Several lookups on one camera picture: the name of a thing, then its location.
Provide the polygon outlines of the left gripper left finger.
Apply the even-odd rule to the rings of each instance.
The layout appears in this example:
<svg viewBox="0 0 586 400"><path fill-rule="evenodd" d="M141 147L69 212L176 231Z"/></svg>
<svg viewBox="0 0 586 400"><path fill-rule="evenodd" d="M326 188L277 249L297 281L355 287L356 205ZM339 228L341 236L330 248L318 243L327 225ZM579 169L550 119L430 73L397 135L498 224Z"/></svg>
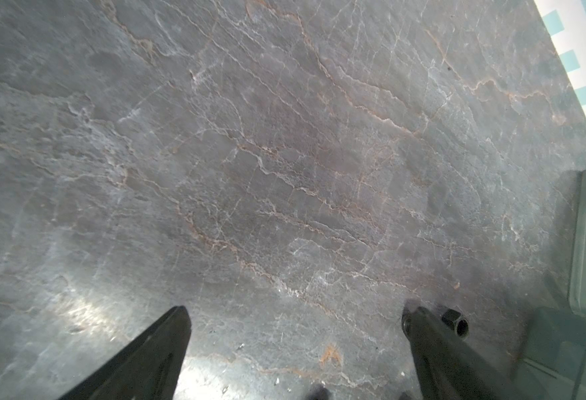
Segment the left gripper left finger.
<svg viewBox="0 0 586 400"><path fill-rule="evenodd" d="M171 399L191 336L184 306L158 318L62 399Z"/></svg>

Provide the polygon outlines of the grey transparent organizer box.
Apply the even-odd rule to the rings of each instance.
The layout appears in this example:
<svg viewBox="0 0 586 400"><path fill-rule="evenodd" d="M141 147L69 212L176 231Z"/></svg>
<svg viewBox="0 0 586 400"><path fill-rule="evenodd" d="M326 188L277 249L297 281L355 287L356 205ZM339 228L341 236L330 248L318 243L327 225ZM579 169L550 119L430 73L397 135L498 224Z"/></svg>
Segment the grey transparent organizer box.
<svg viewBox="0 0 586 400"><path fill-rule="evenodd" d="M572 248L569 308L539 308L513 381L529 399L586 399L586 170Z"/></svg>

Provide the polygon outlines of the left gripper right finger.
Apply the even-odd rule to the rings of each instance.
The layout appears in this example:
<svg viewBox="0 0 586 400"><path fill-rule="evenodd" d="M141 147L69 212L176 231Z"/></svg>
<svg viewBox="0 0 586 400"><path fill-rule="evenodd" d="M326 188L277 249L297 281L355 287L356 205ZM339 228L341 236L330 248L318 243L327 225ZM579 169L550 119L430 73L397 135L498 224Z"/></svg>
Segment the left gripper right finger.
<svg viewBox="0 0 586 400"><path fill-rule="evenodd" d="M465 339L429 309L405 311L402 331L410 345L424 399L524 399Z"/></svg>

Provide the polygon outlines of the black nut back left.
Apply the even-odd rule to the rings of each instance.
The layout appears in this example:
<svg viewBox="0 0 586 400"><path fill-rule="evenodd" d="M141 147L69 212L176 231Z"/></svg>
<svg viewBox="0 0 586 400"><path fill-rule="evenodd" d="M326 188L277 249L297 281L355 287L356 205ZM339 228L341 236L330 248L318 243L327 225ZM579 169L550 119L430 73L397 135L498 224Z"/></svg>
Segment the black nut back left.
<svg viewBox="0 0 586 400"><path fill-rule="evenodd" d="M441 321L459 338L465 339L469 335L469 322L461 312L452 308L448 308L443 313Z"/></svg>

